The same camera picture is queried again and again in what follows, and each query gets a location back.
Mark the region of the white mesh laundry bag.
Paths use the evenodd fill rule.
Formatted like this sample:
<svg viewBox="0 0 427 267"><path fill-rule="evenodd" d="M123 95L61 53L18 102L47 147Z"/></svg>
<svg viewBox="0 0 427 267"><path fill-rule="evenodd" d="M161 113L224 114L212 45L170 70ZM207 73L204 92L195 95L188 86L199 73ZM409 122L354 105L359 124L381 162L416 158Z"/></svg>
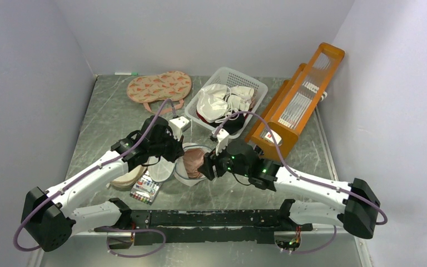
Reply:
<svg viewBox="0 0 427 267"><path fill-rule="evenodd" d="M195 143L184 143L183 149L186 152L189 148L201 148L205 153L211 152L212 148L209 148L205 145L195 144ZM156 182L164 182L171 176L174 176L178 179L179 182L187 185L194 186L202 180L206 180L206 177L202 175L199 179L189 179L183 164L183 156L178 158L175 162L166 161L163 157L160 157L159 160L157 157L150 157L147 167L152 179Z"/></svg>

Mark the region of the white bra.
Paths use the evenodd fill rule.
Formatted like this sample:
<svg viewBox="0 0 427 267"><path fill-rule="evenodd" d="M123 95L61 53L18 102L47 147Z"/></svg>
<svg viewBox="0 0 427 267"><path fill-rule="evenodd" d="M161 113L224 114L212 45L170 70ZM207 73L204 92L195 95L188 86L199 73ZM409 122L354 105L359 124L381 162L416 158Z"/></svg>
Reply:
<svg viewBox="0 0 427 267"><path fill-rule="evenodd" d="M197 113L207 122L213 123L228 116L233 106L225 97L231 94L231 89L219 83L204 86L198 93Z"/></svg>

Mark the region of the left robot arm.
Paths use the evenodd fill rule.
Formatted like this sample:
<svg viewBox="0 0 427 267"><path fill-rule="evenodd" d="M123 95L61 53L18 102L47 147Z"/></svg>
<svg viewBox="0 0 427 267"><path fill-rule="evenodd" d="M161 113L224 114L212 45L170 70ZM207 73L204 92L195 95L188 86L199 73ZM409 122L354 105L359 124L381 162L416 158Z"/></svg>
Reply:
<svg viewBox="0 0 427 267"><path fill-rule="evenodd" d="M151 116L140 130L116 141L101 158L72 178L42 190L35 187L25 198L21 225L45 252L63 245L71 236L86 230L113 227L125 231L133 225L132 210L120 199L80 207L91 195L111 181L132 172L152 157L175 162L183 153L183 131L189 120L183 116L169 121Z"/></svg>

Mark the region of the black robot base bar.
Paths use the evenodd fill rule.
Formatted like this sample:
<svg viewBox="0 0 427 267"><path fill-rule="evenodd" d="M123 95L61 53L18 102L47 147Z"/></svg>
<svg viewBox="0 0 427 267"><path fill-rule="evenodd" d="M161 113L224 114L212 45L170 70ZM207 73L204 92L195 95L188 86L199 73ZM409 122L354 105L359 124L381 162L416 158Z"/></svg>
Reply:
<svg viewBox="0 0 427 267"><path fill-rule="evenodd" d="M259 210L132 210L114 229L155 229L165 234L167 243L254 241L274 244L275 234L300 229L311 231L311 224L294 223L281 209Z"/></svg>

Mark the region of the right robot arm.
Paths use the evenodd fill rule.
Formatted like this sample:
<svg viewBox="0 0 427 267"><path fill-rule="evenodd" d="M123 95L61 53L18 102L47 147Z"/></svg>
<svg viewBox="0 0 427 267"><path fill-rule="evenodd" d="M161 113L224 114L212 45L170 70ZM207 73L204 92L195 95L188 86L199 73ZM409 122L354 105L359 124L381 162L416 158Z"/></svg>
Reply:
<svg viewBox="0 0 427 267"><path fill-rule="evenodd" d="M246 177L261 190L312 199L312 204L286 202L286 210L279 213L277 219L284 230L292 230L296 225L326 224L342 227L353 236L371 239L378 225L380 201L366 181L358 178L353 182L333 181L297 171L261 157L244 141L234 140L222 149L215 148L204 154L198 171L209 180L229 172Z"/></svg>

